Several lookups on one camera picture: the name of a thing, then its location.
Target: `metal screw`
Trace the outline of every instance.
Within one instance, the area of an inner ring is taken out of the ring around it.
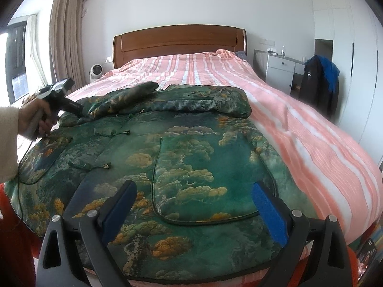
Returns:
[[[60,220],[60,215],[54,215],[53,217],[52,217],[52,221],[53,222],[57,222],[57,221],[59,221]]]
[[[95,209],[91,209],[90,211],[88,211],[87,213],[87,216],[88,217],[95,217],[97,215],[97,210]]]
[[[335,217],[334,215],[330,215],[330,216],[329,216],[329,220],[330,220],[331,222],[337,222],[337,221],[338,221],[338,218]]]
[[[297,218],[302,217],[302,212],[300,210],[298,210],[298,209],[294,209],[292,211],[292,214],[293,214],[294,217],[297,217]]]

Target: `curtain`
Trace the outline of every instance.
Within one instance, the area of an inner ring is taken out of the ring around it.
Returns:
[[[25,72],[29,93],[48,85],[36,45],[37,15],[28,17],[25,29]]]
[[[75,91],[87,84],[81,47],[81,13],[83,0],[54,0],[49,42],[56,81],[74,80]]]

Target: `cabinet handle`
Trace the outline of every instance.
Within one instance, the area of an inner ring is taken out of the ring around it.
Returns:
[[[351,62],[351,76],[354,69],[354,42],[352,43],[352,62]]]

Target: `black jacket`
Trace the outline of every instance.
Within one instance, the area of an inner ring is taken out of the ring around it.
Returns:
[[[321,61],[318,57],[314,57],[304,68],[299,100],[312,106],[330,120],[338,105],[338,94],[339,81],[336,83],[335,92],[330,92]]]

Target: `bed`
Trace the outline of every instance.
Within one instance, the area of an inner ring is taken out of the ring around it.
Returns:
[[[114,38],[115,69],[69,98],[103,96],[147,81],[158,83],[159,89],[172,84],[242,89],[252,110],[248,120],[287,165],[299,191],[313,204],[316,216],[336,215],[347,243],[351,243],[382,213],[378,167],[351,137],[311,107],[260,80],[248,62],[235,55],[246,50],[245,30],[233,27],[180,25],[125,33]],[[266,270],[267,263],[258,270],[218,279],[225,282],[181,276],[169,280],[172,284],[244,286],[261,279]],[[163,281],[137,279],[132,284],[156,282]]]

